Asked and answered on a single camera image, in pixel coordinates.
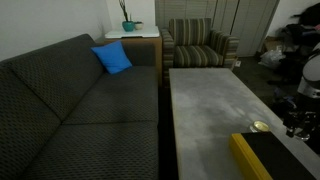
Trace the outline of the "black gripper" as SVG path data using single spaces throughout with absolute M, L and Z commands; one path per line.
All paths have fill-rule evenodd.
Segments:
M 299 95 L 296 102 L 296 107 L 287 111 L 284 115 L 283 124 L 286 126 L 286 135 L 293 138 L 296 128 L 314 129 L 309 133 L 309 141 L 320 141 L 320 99 L 310 98 L 304 95 Z

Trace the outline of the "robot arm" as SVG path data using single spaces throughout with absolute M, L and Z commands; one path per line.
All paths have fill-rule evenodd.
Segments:
M 302 69 L 294 108 L 285 114 L 286 135 L 308 141 L 320 123 L 320 43 Z

